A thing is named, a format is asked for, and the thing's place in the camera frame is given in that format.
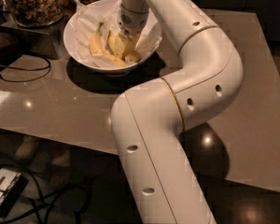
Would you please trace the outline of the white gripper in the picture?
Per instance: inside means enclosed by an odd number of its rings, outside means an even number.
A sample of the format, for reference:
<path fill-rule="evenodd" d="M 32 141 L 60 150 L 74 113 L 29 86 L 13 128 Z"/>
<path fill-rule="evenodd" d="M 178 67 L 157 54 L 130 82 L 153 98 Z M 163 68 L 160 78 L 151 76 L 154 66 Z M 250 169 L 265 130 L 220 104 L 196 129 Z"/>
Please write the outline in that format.
<path fill-rule="evenodd" d="M 123 4 L 119 5 L 117 22 L 123 34 L 118 33 L 115 36 L 115 48 L 113 51 L 115 56 L 123 59 L 134 50 L 137 43 L 135 35 L 141 33 L 146 26 L 148 14 L 149 11 L 140 13 L 126 8 Z"/>

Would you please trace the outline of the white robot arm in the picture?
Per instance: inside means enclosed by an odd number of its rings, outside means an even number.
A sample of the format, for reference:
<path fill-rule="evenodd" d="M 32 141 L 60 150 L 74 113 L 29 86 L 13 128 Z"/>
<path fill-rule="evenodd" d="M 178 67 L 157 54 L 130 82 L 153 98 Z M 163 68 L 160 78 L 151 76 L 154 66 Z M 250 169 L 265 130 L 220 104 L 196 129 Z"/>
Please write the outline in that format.
<path fill-rule="evenodd" d="M 180 67 L 125 91 L 113 104 L 119 159 L 144 224 L 216 224 L 179 135 L 231 104 L 243 82 L 242 61 L 224 31 L 190 0 L 122 0 L 123 28 L 137 31 L 146 10 Z"/>

